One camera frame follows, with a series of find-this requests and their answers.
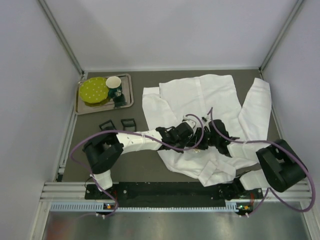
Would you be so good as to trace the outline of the white shirt garment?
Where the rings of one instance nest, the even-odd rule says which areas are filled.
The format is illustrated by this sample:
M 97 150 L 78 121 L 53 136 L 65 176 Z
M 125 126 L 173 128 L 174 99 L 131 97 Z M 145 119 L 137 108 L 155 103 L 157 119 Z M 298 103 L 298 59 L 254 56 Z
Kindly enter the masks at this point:
M 259 78 L 254 79 L 244 103 L 239 102 L 231 75 L 175 79 L 144 88 L 142 94 L 142 109 L 150 130 L 177 126 L 186 114 L 204 117 L 212 112 L 229 135 L 239 139 L 239 143 L 228 146 L 230 156 L 220 154 L 215 147 L 183 153 L 159 151 L 170 171 L 197 179 L 205 187 L 232 181 L 237 170 L 258 163 L 256 151 L 265 147 L 271 108 L 270 85 Z

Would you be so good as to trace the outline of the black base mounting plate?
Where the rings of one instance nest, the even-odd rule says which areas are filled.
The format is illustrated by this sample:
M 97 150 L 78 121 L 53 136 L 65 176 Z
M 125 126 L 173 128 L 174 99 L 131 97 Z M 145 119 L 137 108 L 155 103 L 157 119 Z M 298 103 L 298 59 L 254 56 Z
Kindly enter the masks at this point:
M 224 207 L 226 201 L 252 203 L 257 194 L 231 183 L 204 187 L 199 182 L 119 182 L 106 190 L 120 207 Z

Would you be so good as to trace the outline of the black square frame right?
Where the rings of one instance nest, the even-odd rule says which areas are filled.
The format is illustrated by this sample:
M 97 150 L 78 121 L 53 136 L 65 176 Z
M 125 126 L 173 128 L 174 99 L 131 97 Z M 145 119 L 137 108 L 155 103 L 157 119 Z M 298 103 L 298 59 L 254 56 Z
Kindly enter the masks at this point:
M 136 132 L 137 124 L 134 118 L 124 118 L 120 120 L 122 128 L 126 132 Z

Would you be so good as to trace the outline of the black square frame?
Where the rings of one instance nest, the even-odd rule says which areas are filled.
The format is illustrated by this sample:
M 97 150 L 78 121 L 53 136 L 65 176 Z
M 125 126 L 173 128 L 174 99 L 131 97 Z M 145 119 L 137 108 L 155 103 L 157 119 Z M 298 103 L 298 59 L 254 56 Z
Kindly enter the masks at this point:
M 113 121 L 111 119 L 101 123 L 99 125 L 99 129 L 101 132 L 103 131 L 109 131 L 109 130 L 116 130 L 116 126 L 114 125 Z
M 137 124 L 134 118 L 124 118 L 120 120 L 122 128 L 126 132 L 136 132 Z

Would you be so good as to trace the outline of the silver metal tray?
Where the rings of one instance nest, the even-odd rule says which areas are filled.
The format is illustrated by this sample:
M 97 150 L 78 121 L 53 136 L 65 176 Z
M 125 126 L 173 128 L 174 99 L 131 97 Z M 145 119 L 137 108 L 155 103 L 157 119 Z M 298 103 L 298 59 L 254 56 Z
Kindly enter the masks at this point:
M 109 88 L 108 79 L 120 82 L 116 88 Z M 75 90 L 74 111 L 85 115 L 121 108 L 128 108 L 134 103 L 131 76 L 127 73 L 114 76 L 92 77 L 77 83 Z

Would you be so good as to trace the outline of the white cup dark base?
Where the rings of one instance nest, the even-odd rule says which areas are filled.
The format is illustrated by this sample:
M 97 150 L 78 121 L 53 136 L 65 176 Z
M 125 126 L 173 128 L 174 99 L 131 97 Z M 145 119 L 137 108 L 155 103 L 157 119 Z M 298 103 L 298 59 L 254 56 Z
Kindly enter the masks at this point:
M 118 98 L 122 95 L 122 80 L 118 76 L 111 76 L 105 82 L 108 88 L 108 97 L 110 99 Z

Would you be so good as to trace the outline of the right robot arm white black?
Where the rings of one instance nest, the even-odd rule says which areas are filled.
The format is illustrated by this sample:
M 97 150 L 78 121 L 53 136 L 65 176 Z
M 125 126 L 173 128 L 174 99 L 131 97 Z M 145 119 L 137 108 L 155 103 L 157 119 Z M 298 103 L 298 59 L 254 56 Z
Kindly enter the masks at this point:
M 245 142 L 238 137 L 230 136 L 220 119 L 211 120 L 208 126 L 210 145 L 220 154 L 259 163 L 262 173 L 240 177 L 244 189 L 254 188 L 249 186 L 246 180 L 255 177 L 261 178 L 261 182 L 267 182 L 273 190 L 283 193 L 307 177 L 308 169 L 285 140 Z

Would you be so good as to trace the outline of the black square frame left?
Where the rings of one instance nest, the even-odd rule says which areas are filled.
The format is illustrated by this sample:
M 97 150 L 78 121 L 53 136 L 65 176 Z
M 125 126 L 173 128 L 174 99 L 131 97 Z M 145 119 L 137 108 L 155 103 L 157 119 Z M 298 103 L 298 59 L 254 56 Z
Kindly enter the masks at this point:
M 116 126 L 114 125 L 113 121 L 111 119 L 101 123 L 99 125 L 99 129 L 101 132 L 103 131 L 109 131 L 109 130 L 116 130 Z

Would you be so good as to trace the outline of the green polka dot plate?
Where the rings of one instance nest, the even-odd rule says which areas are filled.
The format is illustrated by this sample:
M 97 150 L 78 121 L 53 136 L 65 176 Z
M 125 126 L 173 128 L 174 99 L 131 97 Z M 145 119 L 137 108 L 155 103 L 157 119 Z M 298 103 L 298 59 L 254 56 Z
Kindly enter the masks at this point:
M 93 77 L 80 84 L 78 95 L 88 104 L 98 104 L 108 98 L 109 89 L 106 86 L 106 78 Z

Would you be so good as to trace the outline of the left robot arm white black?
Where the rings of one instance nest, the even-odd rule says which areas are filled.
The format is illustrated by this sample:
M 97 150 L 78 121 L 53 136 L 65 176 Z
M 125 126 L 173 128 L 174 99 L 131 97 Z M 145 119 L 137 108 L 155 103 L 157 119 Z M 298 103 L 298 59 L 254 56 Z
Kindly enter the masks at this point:
M 107 129 L 88 140 L 82 151 L 87 157 L 90 175 L 102 192 L 113 186 L 111 168 L 121 155 L 144 150 L 183 153 L 199 147 L 207 132 L 207 127 L 196 127 L 192 120 L 143 132 Z

